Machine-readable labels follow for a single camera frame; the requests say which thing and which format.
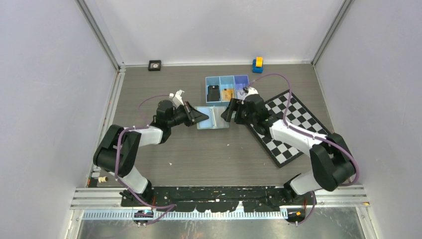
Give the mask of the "mint green card holder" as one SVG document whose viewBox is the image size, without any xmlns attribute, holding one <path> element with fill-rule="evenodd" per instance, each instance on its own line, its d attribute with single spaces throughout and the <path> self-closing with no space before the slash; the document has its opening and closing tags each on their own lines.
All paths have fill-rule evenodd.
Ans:
<svg viewBox="0 0 422 239">
<path fill-rule="evenodd" d="M 195 107 L 195 109 L 209 117 L 209 119 L 199 122 L 197 129 L 221 129 L 229 127 L 229 123 L 221 117 L 221 114 L 226 110 L 225 106 L 200 106 Z"/>
</svg>

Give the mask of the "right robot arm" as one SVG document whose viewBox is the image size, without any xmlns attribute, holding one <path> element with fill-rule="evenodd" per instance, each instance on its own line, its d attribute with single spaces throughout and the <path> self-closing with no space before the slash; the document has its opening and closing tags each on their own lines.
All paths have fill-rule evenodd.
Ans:
<svg viewBox="0 0 422 239">
<path fill-rule="evenodd" d="M 331 192 L 350 177 L 358 176 L 358 167 L 341 135 L 324 135 L 295 126 L 285 117 L 270 113 L 259 94 L 231 99 L 221 118 L 251 126 L 257 133 L 286 143 L 310 158 L 311 171 L 284 184 L 285 202 L 297 204 L 305 194 L 319 189 Z"/>
</svg>

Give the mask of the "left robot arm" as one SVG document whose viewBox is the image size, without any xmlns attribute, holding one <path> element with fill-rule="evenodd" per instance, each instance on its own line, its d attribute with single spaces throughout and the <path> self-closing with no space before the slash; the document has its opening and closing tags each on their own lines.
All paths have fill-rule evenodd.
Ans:
<svg viewBox="0 0 422 239">
<path fill-rule="evenodd" d="M 153 189 L 150 180 L 134 165 L 138 149 L 165 143 L 172 127 L 193 126 L 208 119 L 208 115 L 196 110 L 189 102 L 175 106 L 171 100 L 160 101 L 149 126 L 124 128 L 111 125 L 93 155 L 93 164 L 111 173 L 128 187 L 128 191 L 134 192 L 135 202 L 147 206 L 152 202 Z"/>
</svg>

